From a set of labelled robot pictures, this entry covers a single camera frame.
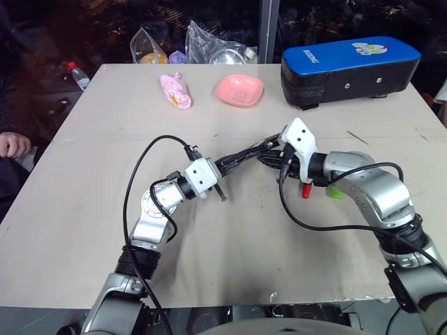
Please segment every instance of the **beige table surface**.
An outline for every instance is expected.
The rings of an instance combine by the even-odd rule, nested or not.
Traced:
[[[162,96],[158,77],[181,71],[193,106]],[[231,107],[214,94],[220,79],[246,73],[264,81],[260,102]],[[320,152],[363,151],[394,161],[424,228],[447,260],[447,135],[416,90],[300,111],[284,100],[279,65],[104,65],[48,147],[0,225],[0,306],[89,308],[124,243],[122,203],[140,152],[157,135],[178,135],[218,158],[278,133],[301,117]],[[367,144],[349,135],[361,137]],[[166,141],[144,160],[129,202],[129,223],[152,181],[188,161]],[[225,178],[229,201],[215,193],[175,212],[178,237],[166,248],[152,285],[162,306],[279,304],[391,296],[385,262],[369,232],[310,232],[279,201],[277,171],[256,161]],[[293,211],[314,225],[364,224],[350,199],[314,188]]]

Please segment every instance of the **silver robotic arm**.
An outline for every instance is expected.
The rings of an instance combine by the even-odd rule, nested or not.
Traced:
[[[264,157],[264,160],[258,156],[261,162],[279,168],[275,162],[286,158],[288,163],[292,163],[296,168],[295,178],[306,184],[327,186],[329,181],[336,180],[332,186],[355,201],[371,227],[398,233],[429,253],[435,260],[442,262],[432,240],[423,232],[422,218],[415,212],[409,192],[400,179],[376,167],[337,180],[337,176],[345,172],[374,163],[371,157],[359,152],[318,154],[314,136],[299,119],[287,125],[278,140],[285,144],[283,151],[278,157],[270,155],[268,159]],[[233,163],[234,160],[250,158],[253,153],[268,151],[278,144],[273,142],[274,140],[265,142],[261,146],[263,151],[246,149],[235,154]],[[130,233],[130,242],[142,275],[146,279],[152,277],[163,248],[172,233],[168,219],[161,213],[159,207],[162,206],[171,214],[176,206],[185,200],[205,199],[212,187],[216,188],[224,200],[217,182],[229,174],[229,171],[233,171],[233,167],[226,168],[232,166],[227,163],[233,156],[228,157],[214,163],[211,159],[202,158],[198,154],[196,160],[184,172],[184,176],[178,174],[169,184],[156,186],[153,198],[158,204],[152,201],[150,190],[143,195],[141,215]],[[409,313],[418,313],[428,334],[447,334],[446,277],[430,260],[406,244],[382,234],[376,234],[376,238],[389,264],[385,269],[386,276],[402,309]],[[107,278],[90,310],[82,333],[135,334],[139,327],[145,326],[141,321],[146,320],[149,315],[148,308],[141,302],[141,298],[146,296],[147,293],[136,276],[128,251],[124,247],[117,268]],[[327,325],[324,326],[324,334],[330,334],[326,327]],[[334,329],[333,334],[343,333],[339,333],[339,329]]]

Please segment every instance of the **cartoon sticker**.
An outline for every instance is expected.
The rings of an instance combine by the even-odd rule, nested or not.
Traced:
[[[363,56],[383,54],[388,51],[388,47],[380,44],[352,43],[352,46],[356,49],[356,52]]]

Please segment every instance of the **pink bowl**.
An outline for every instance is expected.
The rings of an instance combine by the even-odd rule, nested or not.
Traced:
[[[228,75],[217,85],[216,94],[221,100],[238,107],[250,107],[263,93],[261,80],[249,75]]]

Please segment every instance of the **hand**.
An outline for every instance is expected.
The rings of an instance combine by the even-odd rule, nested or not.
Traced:
[[[0,157],[17,158],[31,151],[29,138],[17,133],[0,134]]]

